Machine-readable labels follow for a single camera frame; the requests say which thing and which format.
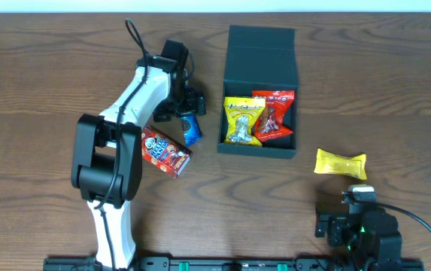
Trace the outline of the small yellow snack packet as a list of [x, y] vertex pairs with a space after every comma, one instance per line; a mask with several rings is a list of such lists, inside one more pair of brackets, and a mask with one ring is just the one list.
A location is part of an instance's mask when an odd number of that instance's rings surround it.
[[314, 173], [346, 175], [360, 180], [366, 180], [365, 165], [365, 154], [355, 157], [343, 157], [318, 148]]

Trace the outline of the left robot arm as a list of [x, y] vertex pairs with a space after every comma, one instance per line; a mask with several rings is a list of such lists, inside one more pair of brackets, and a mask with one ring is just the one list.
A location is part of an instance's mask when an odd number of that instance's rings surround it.
[[110, 107], [78, 120], [71, 183], [93, 214], [98, 251], [73, 270], [131, 267], [130, 205], [141, 183], [142, 130], [149, 120], [206, 113], [204, 93], [188, 84], [190, 58], [183, 43], [167, 40], [161, 54], [144, 53], [136, 62], [134, 78]]

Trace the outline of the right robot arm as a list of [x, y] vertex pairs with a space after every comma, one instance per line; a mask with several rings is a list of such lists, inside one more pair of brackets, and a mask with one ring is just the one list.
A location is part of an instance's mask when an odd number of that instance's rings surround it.
[[318, 203], [314, 235], [344, 247], [327, 270], [401, 270], [402, 236], [397, 219], [377, 205], [374, 192], [345, 192], [341, 205]]

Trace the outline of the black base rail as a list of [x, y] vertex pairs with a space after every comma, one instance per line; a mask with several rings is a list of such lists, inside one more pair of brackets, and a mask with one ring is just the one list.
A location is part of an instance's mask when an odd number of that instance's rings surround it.
[[[93, 257], [47, 258], [43, 271], [109, 270]], [[142, 257], [127, 267], [132, 271], [324, 271], [358, 270], [346, 260], [302, 257], [296, 260], [197, 260]]]

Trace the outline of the black open gift box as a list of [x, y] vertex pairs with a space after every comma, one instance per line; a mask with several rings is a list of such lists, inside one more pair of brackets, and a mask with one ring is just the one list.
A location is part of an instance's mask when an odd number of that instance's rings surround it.
[[[299, 90], [295, 52], [296, 30], [288, 28], [229, 27], [223, 98], [251, 96], [254, 90]], [[283, 125], [293, 134], [264, 142], [261, 147], [226, 144], [228, 122], [221, 110], [217, 151], [251, 157], [292, 159], [297, 152], [297, 109], [295, 101], [284, 115]]]

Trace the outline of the blue Oreo cookie pack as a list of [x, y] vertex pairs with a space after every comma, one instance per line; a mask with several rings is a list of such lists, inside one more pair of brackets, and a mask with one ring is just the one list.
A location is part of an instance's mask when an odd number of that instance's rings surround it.
[[202, 131], [199, 128], [195, 115], [187, 115], [181, 118], [181, 127], [184, 134], [184, 141], [187, 147], [202, 139]]

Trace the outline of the red Hello Panda box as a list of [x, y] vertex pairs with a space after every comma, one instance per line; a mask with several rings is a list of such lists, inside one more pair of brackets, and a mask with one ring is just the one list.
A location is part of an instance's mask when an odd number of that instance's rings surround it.
[[141, 139], [142, 157], [173, 178], [183, 172], [191, 159], [190, 149], [152, 126], [142, 130]]

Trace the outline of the yellow Hacks candy bag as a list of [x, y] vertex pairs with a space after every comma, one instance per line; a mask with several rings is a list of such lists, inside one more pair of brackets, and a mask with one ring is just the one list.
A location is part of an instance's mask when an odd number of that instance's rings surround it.
[[224, 143], [261, 147], [252, 129], [266, 106], [264, 98], [227, 96], [223, 104], [227, 117]]

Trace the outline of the red Hacks candy bag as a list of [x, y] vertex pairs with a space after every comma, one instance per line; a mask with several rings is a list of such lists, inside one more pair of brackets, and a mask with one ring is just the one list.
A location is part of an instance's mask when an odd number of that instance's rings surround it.
[[254, 90], [254, 98], [264, 98], [266, 106], [255, 124], [255, 136], [261, 142], [291, 135], [293, 131], [283, 125], [284, 116], [293, 104], [293, 90]]

